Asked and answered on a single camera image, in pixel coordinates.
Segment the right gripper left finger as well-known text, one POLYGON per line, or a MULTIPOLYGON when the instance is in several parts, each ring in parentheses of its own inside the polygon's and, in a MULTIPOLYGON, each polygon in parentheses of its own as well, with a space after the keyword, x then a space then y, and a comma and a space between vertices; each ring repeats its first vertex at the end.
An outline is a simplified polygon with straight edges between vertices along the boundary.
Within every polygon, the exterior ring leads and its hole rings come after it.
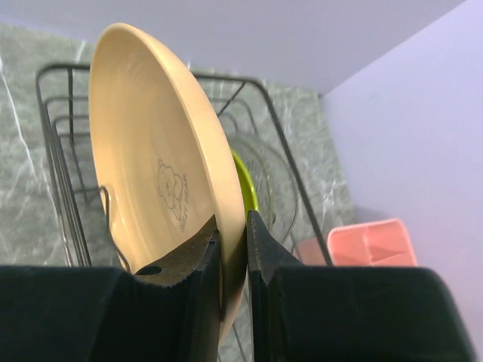
POLYGON ((214 361, 219 334, 215 218, 135 274, 1 268, 3 361, 214 361))

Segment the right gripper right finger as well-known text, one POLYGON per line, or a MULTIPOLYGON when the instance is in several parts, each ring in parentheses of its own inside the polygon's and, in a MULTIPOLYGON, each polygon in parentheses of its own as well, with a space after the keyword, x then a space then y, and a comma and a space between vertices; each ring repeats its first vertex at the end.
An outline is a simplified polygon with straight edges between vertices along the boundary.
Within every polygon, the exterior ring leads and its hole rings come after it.
POLYGON ((474 361, 444 281, 427 268, 308 266, 248 213, 256 361, 474 361))

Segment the beige plate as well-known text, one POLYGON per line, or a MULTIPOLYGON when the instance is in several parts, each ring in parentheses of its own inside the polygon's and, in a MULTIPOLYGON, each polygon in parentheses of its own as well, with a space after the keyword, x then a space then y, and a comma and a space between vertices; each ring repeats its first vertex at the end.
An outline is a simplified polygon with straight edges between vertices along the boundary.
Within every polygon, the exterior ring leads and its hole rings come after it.
POLYGON ((246 272, 246 213, 235 163, 210 100, 160 41, 108 26, 91 61, 94 166, 122 265, 138 272, 197 234, 220 234, 220 336, 233 325, 246 272))

